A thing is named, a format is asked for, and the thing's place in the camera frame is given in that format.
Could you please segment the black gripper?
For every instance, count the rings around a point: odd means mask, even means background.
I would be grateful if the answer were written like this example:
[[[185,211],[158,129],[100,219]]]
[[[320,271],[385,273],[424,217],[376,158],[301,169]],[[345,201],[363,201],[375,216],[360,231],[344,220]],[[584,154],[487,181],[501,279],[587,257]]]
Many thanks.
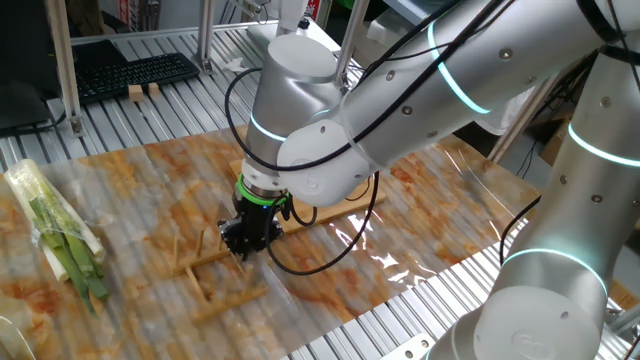
[[[227,248],[242,260],[266,248],[266,238],[270,241],[283,234],[275,215],[282,205],[258,205],[247,198],[233,199],[236,216],[220,220],[218,228]]]

